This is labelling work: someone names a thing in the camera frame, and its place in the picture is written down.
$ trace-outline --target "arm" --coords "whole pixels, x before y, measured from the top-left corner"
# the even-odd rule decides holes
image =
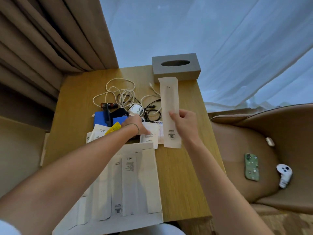
[[[273,234],[235,188],[198,135],[196,114],[170,113],[201,183],[220,234]]]
[[[51,234],[127,140],[149,133],[139,115],[129,117],[122,126],[22,181],[0,199],[0,219],[23,235]]]

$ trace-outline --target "brown leather chair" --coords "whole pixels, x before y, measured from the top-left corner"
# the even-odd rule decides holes
[[[219,115],[211,123],[227,176],[257,212],[313,214],[313,104],[255,115]],[[272,138],[274,147],[268,146],[266,137]],[[258,182],[245,178],[245,153],[259,158]],[[279,188],[280,163],[293,171],[286,189]]]

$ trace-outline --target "person's left arm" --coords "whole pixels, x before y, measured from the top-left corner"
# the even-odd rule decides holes
[[[0,199],[0,219],[23,235],[51,234],[116,152],[137,134],[149,134],[139,115],[40,169]]]

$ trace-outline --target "long white paper package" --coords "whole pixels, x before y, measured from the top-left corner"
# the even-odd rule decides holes
[[[159,78],[163,118],[164,146],[167,148],[181,148],[182,139],[177,133],[174,121],[169,111],[179,114],[178,80],[175,77]]]

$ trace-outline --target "yellow packet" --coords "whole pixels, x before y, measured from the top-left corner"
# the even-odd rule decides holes
[[[119,124],[119,122],[116,122],[104,135],[112,133],[113,131],[118,130],[120,128],[122,128],[122,126]]]

